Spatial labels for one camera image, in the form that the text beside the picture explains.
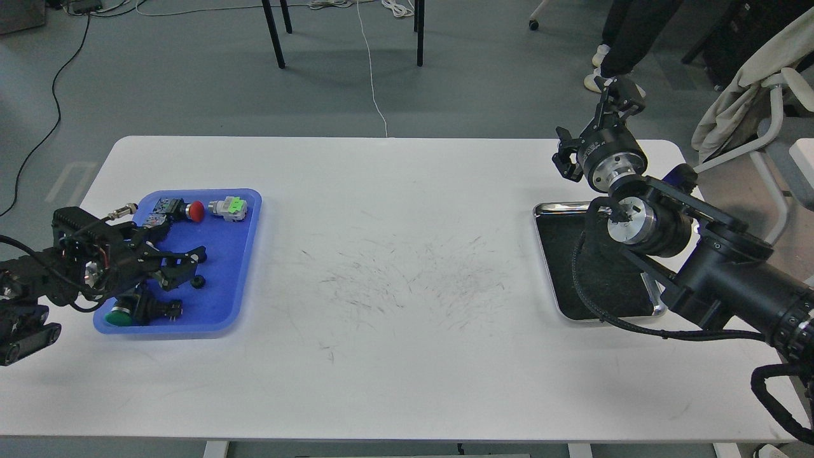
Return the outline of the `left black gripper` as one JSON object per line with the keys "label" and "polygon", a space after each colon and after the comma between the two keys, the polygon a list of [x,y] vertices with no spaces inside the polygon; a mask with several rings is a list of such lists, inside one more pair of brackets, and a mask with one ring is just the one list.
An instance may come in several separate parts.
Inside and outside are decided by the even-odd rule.
{"label": "left black gripper", "polygon": [[110,221],[134,207],[97,218],[79,207],[53,212],[53,269],[59,273],[55,305],[75,305],[78,296],[101,305],[114,298],[118,305],[157,305],[150,279],[171,291],[196,276],[199,263],[191,259],[198,246],[183,253],[157,249],[163,225],[139,226],[133,221]]}

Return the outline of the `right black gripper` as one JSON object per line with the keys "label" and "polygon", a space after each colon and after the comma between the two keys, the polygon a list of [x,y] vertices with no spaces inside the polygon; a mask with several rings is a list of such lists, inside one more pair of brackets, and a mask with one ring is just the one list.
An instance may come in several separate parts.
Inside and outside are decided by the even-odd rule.
{"label": "right black gripper", "polygon": [[578,183],[586,177],[595,191],[609,193],[618,179],[645,173],[648,160],[628,127],[628,119],[647,107],[642,88],[627,76],[615,76],[601,86],[594,124],[573,138],[557,127],[558,150],[553,165],[564,179]]}

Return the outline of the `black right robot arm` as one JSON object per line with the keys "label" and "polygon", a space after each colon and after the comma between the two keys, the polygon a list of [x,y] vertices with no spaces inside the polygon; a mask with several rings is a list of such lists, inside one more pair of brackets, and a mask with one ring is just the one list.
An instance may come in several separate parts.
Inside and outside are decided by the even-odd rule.
{"label": "black right robot arm", "polygon": [[[812,444],[802,426],[767,389],[774,377],[796,377],[812,399],[812,288],[768,264],[769,243],[747,224],[692,196],[698,175],[681,163],[663,179],[645,172],[648,159],[627,128],[645,107],[640,88],[624,76],[599,76],[600,99],[578,137],[557,128],[559,174],[586,179],[598,192],[570,255],[570,278],[585,307],[607,324],[645,335],[689,342],[762,341],[784,359],[758,367],[750,387],[771,417],[796,440]],[[614,270],[646,274],[662,285],[669,310],[695,331],[652,330],[611,315],[590,298],[579,268],[588,252]]]}

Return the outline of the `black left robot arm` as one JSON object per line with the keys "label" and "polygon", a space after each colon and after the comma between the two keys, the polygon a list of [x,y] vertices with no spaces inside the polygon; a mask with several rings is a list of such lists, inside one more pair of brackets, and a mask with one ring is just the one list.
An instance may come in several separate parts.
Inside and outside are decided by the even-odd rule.
{"label": "black left robot arm", "polygon": [[199,223],[205,208],[200,201],[172,199],[155,209],[148,224],[116,222],[136,211],[137,205],[129,203],[97,218],[79,207],[57,209],[53,244],[38,252],[2,237],[3,244],[24,252],[23,257],[2,262],[2,365],[31,356],[59,338],[62,327],[48,324],[49,308],[39,298],[76,308],[76,299],[84,296],[94,302],[94,307],[82,308],[89,313],[114,298],[106,319],[117,326],[181,315],[181,300],[160,301],[146,284],[154,279],[166,291],[184,283],[195,289],[204,286],[205,279],[196,270],[207,259],[205,247],[174,253],[155,244],[166,238],[175,221]]}

